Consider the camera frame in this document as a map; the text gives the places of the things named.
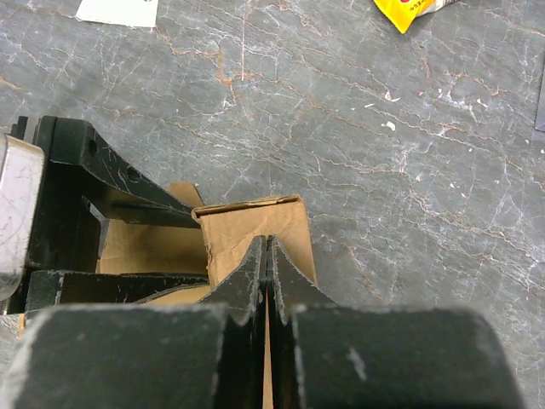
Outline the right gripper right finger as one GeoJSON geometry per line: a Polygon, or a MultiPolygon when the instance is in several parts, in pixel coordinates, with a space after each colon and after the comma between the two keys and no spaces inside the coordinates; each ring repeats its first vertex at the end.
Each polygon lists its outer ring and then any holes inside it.
{"type": "Polygon", "coordinates": [[[467,308],[354,307],[267,244],[277,408],[521,408],[502,345],[467,308]]]}

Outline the white paper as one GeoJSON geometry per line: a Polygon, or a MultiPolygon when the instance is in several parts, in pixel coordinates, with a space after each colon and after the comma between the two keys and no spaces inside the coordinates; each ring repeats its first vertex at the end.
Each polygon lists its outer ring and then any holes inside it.
{"type": "Polygon", "coordinates": [[[102,24],[153,28],[157,12],[158,0],[83,0],[76,18],[102,24]]]}

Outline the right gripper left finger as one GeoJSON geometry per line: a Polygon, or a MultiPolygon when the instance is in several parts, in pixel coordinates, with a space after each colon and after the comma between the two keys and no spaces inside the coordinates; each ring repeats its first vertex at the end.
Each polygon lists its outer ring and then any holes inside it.
{"type": "Polygon", "coordinates": [[[74,304],[34,318],[1,385],[4,408],[259,408],[267,241],[201,302],[74,304]]]}

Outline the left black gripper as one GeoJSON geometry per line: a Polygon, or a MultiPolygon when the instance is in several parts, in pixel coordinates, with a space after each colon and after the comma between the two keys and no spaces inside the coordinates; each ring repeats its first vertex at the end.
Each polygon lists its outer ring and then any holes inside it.
{"type": "Polygon", "coordinates": [[[200,274],[94,273],[100,222],[91,204],[108,219],[197,228],[192,207],[125,161],[87,121],[20,116],[9,135],[41,147],[45,156],[23,278],[8,299],[10,314],[63,303],[139,303],[209,283],[200,274]]]}

